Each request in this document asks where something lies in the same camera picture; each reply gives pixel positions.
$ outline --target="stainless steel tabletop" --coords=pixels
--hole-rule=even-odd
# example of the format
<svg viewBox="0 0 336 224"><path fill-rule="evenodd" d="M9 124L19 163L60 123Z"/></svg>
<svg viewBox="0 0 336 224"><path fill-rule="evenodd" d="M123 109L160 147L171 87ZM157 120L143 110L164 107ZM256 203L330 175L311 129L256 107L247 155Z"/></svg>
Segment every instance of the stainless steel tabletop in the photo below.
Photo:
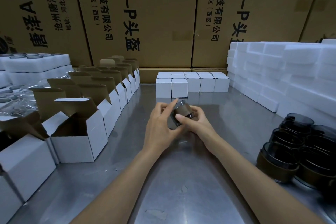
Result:
<svg viewBox="0 0 336 224"><path fill-rule="evenodd" d="M95 162L58 165L10 223L69 223L141 150L156 102L170 101L156 99L154 85L141 85ZM217 133L253 164L263 143L282 121L231 87L228 93L189 93L187 101L202 107ZM333 223L322 207L335 212L334 206L323 205L316 190L299 182L284 188L327 223ZM195 135L187 133L153 166L129 223L240 224L258 220L218 160Z"/></svg>

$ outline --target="person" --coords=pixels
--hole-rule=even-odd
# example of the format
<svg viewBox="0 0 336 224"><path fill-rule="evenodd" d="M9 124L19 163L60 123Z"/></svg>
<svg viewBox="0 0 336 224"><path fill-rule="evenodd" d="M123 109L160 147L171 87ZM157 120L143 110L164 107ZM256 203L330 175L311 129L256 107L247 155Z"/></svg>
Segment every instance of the person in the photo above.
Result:
<svg viewBox="0 0 336 224"><path fill-rule="evenodd" d="M177 102L157 103L146 126L142 150L71 224L126 224L153 164L185 128L196 133L219 159L261 224L324 223L223 140L200 107L191 106L197 121L177 114L182 125L169 129L167 120Z"/></svg>

